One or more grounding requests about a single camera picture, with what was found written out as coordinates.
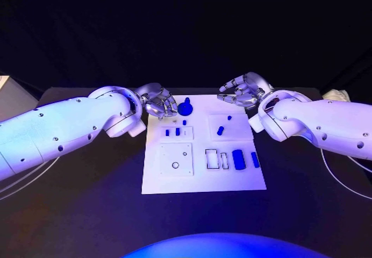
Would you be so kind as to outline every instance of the dark background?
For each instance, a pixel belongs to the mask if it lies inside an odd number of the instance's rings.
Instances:
[[[49,87],[346,89],[372,103],[372,4],[351,1],[1,1],[0,71]]]

